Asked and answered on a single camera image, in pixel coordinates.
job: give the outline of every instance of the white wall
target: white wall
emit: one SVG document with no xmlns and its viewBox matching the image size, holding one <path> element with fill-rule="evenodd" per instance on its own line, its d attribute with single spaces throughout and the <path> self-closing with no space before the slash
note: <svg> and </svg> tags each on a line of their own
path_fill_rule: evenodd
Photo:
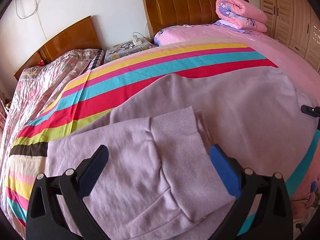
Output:
<svg viewBox="0 0 320 240">
<path fill-rule="evenodd" d="M 249 0 L 260 6 L 260 0 Z M 103 48 L 128 41 L 134 31 L 143 33 L 146 16 L 142 0 L 39 0 L 39 17 L 47 39 L 92 15 Z M 34 10 L 34 0 L 18 0 L 20 16 Z M 20 20 L 14 0 L 0 20 L 0 89 L 12 96 L 17 81 L 13 77 L 46 39 L 37 14 Z"/>
</svg>

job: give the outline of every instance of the blue stripe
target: blue stripe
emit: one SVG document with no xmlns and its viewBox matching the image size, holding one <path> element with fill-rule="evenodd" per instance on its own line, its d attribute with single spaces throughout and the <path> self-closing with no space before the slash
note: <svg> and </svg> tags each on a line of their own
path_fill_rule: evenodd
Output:
<svg viewBox="0 0 320 240">
<path fill-rule="evenodd" d="M 27 221 L 27 211 L 25 211 L 17 202 L 12 201 L 10 198 L 7 198 L 8 204 L 14 213 L 14 215 L 23 220 L 24 222 Z"/>
<path fill-rule="evenodd" d="M 198 57 L 183 58 L 148 66 L 138 70 L 134 70 L 107 80 L 100 83 L 94 84 L 90 87 L 83 88 L 82 90 L 61 98 L 56 108 L 50 111 L 48 114 L 39 117 L 26 126 L 39 125 L 43 121 L 48 120 L 49 117 L 56 111 L 63 110 L 78 102 L 85 101 L 89 98 L 93 98 L 100 94 L 109 92 L 111 90 L 130 85 L 139 81 L 143 81 L 152 77 L 166 75 L 177 71 L 193 69 L 201 66 L 222 64 L 228 62 L 246 61 L 246 60 L 258 60 L 266 59 L 263 55 L 256 51 L 252 52 L 233 52 L 233 53 L 220 53 L 203 55 Z"/>
<path fill-rule="evenodd" d="M 309 146 L 309 149 L 306 155 L 303 157 L 299 165 L 296 167 L 294 172 L 291 174 L 289 179 L 285 182 L 285 186 L 288 190 L 289 197 L 291 198 L 295 191 L 298 189 L 299 185 L 301 184 L 305 174 L 308 171 L 308 168 L 312 162 L 313 156 L 315 155 L 318 143 L 320 139 L 320 131 L 316 130 L 315 135 L 313 136 L 312 142 Z M 255 213 L 252 214 L 250 217 L 247 217 L 244 221 L 239 233 L 239 235 L 244 234 L 247 232 L 251 226 L 251 223 L 254 219 Z"/>
</svg>

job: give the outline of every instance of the wooden headboard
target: wooden headboard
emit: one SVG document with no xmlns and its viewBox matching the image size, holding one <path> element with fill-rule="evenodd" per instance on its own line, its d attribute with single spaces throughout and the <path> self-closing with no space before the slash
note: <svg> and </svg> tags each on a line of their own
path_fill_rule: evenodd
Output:
<svg viewBox="0 0 320 240">
<path fill-rule="evenodd" d="M 166 27 L 209 24 L 219 19 L 216 0 L 143 0 L 143 4 L 151 38 Z"/>
<path fill-rule="evenodd" d="M 71 25 L 49 40 L 15 73 L 19 80 L 24 69 L 37 66 L 41 60 L 47 65 L 73 49 L 101 49 L 91 16 Z"/>
</svg>

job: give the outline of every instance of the folded comforter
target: folded comforter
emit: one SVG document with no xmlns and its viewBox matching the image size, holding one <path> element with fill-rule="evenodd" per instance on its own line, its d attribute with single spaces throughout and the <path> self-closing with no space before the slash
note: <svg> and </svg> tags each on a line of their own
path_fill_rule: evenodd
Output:
<svg viewBox="0 0 320 240">
<path fill-rule="evenodd" d="M 244 0 L 217 0 L 216 13 L 220 19 L 235 29 L 248 29 L 266 32 L 266 14 Z"/>
</svg>

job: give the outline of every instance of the blue gripper pad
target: blue gripper pad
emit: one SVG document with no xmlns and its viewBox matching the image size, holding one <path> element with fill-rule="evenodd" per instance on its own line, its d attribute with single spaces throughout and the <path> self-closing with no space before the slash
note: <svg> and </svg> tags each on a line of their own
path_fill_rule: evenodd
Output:
<svg viewBox="0 0 320 240">
<path fill-rule="evenodd" d="M 241 178 L 235 173 L 231 164 L 228 162 L 228 157 L 218 145 L 214 145 L 210 148 L 210 160 L 228 193 L 238 199 L 242 191 Z"/>
</svg>

